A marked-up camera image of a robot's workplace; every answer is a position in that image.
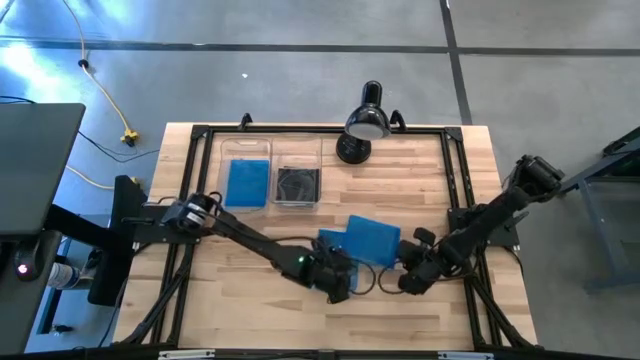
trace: black desk lamp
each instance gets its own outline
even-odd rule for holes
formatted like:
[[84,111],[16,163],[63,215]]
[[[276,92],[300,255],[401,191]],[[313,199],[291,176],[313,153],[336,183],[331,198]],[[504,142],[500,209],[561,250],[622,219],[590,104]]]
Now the black desk lamp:
[[336,144],[338,157],[347,164],[360,164],[371,155],[371,141],[385,138],[391,134],[391,124],[399,123],[406,128],[399,111],[391,115],[380,108],[382,101],[382,85],[375,80],[364,84],[362,103],[355,109],[344,127],[345,133],[340,135]]

